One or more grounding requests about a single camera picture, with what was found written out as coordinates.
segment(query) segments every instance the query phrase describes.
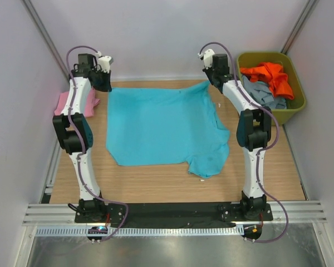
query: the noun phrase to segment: metal floor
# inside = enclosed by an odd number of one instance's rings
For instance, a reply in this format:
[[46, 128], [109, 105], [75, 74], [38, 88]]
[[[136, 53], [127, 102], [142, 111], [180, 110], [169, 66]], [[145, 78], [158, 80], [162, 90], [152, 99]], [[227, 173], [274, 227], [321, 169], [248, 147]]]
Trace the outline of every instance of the metal floor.
[[[274, 238], [283, 228], [284, 224], [264, 225], [261, 239]], [[115, 238], [93, 245], [82, 236], [35, 237], [27, 266], [318, 267], [326, 264], [313, 225], [303, 223], [290, 224], [286, 235], [270, 244], [252, 244], [241, 236]]]

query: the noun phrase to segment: white wall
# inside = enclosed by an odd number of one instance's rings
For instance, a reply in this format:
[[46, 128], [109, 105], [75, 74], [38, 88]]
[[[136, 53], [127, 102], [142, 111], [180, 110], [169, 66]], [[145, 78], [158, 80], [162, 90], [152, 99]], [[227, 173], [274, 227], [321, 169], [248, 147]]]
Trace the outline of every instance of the white wall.
[[334, 0], [319, 2], [289, 55], [308, 105], [287, 132], [306, 191], [334, 233]]
[[27, 205], [41, 196], [66, 82], [21, 2], [0, 1], [0, 267], [13, 266]]
[[306, 0], [32, 0], [59, 53], [113, 56], [113, 79], [202, 77], [202, 45], [280, 51]]

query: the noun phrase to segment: wooden surface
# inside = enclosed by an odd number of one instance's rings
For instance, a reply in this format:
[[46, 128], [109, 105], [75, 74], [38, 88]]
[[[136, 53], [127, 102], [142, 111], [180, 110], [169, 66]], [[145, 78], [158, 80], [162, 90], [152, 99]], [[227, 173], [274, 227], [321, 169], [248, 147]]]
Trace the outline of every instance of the wooden surface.
[[[114, 87], [186, 88], [200, 81], [115, 82]], [[230, 130], [230, 155], [219, 175], [201, 181], [187, 173], [188, 164], [117, 166], [105, 147], [107, 93], [96, 92], [101, 99], [95, 116], [88, 118], [94, 134], [92, 161], [103, 197], [123, 202], [208, 202], [238, 201], [244, 185], [244, 156], [236, 141], [238, 113], [217, 89], [209, 92], [217, 104], [221, 121]], [[279, 141], [266, 152], [264, 160], [265, 188], [280, 200], [304, 200], [296, 167], [283, 128]], [[272, 128], [273, 137], [276, 130]], [[50, 203], [77, 203], [77, 177], [68, 155], [63, 151]]]

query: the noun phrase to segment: red wire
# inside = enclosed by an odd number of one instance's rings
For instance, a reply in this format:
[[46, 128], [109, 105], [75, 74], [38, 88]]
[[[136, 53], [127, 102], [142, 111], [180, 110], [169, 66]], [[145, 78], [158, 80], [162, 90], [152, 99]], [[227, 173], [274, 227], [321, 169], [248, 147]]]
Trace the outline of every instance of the red wire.
[[105, 227], [107, 227], [107, 225], [109, 223], [109, 219], [110, 219], [110, 213], [107, 214], [106, 222], [105, 222]]
[[263, 227], [263, 217], [262, 217], [262, 213], [260, 213], [260, 220], [261, 220], [261, 228]]

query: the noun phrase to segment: white cable tray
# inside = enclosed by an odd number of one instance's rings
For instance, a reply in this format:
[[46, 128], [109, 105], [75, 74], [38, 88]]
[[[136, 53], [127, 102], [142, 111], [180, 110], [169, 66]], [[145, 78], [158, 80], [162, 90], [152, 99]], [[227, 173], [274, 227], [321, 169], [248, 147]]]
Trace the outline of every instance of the white cable tray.
[[[109, 228], [107, 234], [88, 234], [91, 226], [40, 226], [37, 228], [35, 236], [97, 236], [109, 235], [115, 228]], [[137, 229], [122, 228], [115, 237], [158, 237], [158, 236], [215, 236], [215, 235], [243, 235], [243, 225], [233, 228], [215, 229]]]

